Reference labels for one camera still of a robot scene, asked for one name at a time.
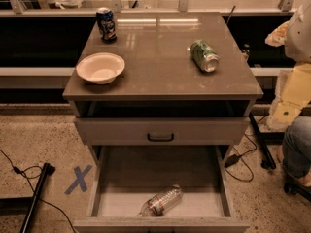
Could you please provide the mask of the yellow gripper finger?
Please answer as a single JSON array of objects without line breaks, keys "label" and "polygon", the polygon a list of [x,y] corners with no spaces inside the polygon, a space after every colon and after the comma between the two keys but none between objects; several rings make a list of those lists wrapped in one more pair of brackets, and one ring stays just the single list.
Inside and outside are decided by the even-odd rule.
[{"label": "yellow gripper finger", "polygon": [[297,64],[290,71],[282,70],[277,78],[267,126],[270,129],[286,129],[310,101],[311,64]]},{"label": "yellow gripper finger", "polygon": [[276,29],[274,29],[266,38],[265,42],[272,47],[280,47],[285,44],[287,35],[288,22],[282,23]]}]

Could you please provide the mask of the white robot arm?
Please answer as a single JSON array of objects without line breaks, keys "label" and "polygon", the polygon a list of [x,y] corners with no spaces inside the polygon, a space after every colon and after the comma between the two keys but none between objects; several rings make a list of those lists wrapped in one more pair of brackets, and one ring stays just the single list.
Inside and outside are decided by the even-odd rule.
[{"label": "white robot arm", "polygon": [[290,126],[311,101],[311,0],[304,0],[265,42],[284,46],[286,57],[295,61],[291,71],[280,72],[269,110],[267,126],[278,131]]}]

